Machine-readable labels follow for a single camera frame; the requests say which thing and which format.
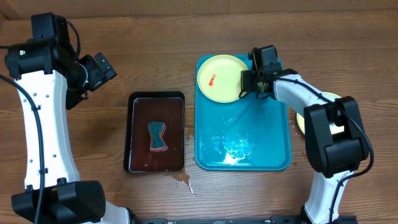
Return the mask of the yellow plate with red stain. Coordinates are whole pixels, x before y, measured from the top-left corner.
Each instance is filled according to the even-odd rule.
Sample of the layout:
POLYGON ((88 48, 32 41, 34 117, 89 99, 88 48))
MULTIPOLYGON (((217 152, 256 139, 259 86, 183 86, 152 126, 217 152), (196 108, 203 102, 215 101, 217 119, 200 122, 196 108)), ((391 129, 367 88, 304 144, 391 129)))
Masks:
POLYGON ((239 99, 241 72, 248 66, 232 55, 215 55, 206 59, 199 67, 197 84, 210 100, 231 103, 239 99))

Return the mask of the orange and green sponge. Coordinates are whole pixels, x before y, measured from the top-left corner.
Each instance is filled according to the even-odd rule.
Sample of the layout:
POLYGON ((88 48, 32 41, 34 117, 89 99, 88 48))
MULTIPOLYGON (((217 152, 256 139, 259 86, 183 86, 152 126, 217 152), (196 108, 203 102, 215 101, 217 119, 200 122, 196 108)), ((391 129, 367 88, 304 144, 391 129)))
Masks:
POLYGON ((150 135, 150 152, 161 152, 168 149, 164 140, 166 125, 160 121, 148 123, 148 131, 150 135))

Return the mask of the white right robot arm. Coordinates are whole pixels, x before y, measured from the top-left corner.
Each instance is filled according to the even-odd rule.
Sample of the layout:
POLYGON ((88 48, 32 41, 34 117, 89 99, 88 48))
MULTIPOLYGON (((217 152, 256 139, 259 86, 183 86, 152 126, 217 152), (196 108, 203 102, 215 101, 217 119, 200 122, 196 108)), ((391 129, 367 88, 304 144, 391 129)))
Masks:
POLYGON ((326 96, 292 69, 243 70, 240 96, 250 92, 285 103, 304 118, 305 150, 315 173, 300 221, 347 222, 338 213, 347 181, 366 174, 374 164, 357 101, 326 96))

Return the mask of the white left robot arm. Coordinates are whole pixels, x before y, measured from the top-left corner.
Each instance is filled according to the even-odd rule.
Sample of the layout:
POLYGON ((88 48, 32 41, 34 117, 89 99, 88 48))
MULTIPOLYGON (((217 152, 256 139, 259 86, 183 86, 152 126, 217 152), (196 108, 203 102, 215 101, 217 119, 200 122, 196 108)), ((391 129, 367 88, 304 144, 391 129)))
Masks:
POLYGON ((97 181, 82 181, 66 112, 115 76, 101 55, 80 57, 67 37, 42 34, 8 49, 7 82, 18 90, 27 144, 25 191, 12 208, 33 223, 134 223, 130 209, 106 200, 97 181))

